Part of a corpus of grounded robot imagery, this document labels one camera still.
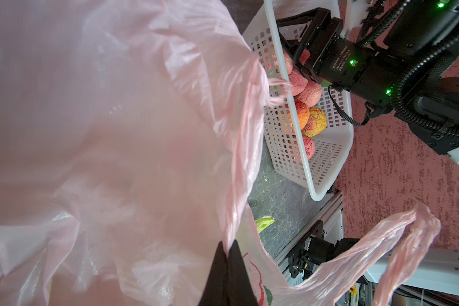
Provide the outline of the pink plastic bag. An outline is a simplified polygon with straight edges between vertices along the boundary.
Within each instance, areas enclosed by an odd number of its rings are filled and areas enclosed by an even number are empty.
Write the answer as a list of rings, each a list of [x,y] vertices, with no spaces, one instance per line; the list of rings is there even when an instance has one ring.
[[[198,305],[236,240],[258,305],[374,305],[441,229],[423,204],[288,286],[247,203],[284,103],[220,1],[0,1],[0,305]]]

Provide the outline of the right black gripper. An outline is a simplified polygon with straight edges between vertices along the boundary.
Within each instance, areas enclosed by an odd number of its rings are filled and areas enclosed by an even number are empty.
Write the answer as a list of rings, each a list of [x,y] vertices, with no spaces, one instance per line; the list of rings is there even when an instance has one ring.
[[[362,98],[374,115],[393,110],[396,60],[341,38],[343,21],[330,10],[315,8],[279,19],[277,26],[283,48],[306,79],[327,81],[338,91]]]

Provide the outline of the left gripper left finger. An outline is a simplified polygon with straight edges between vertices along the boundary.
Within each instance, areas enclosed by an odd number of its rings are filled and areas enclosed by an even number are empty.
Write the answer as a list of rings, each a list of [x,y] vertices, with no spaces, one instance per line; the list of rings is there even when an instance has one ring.
[[[227,306],[228,292],[228,259],[223,243],[219,242],[212,262],[207,282],[202,293],[199,306]]]

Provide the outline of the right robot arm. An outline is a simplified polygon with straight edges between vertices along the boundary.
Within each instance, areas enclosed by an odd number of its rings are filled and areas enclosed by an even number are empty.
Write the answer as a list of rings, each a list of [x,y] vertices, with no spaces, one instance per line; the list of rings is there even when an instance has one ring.
[[[308,80],[365,101],[365,119],[388,113],[459,164],[459,1],[348,1],[278,19],[284,50]]]

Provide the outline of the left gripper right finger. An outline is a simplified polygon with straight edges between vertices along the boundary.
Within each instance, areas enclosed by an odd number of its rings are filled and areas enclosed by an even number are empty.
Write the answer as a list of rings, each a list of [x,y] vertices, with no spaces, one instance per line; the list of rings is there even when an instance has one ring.
[[[230,306],[258,306],[252,290],[238,242],[235,240],[227,256],[226,296]]]

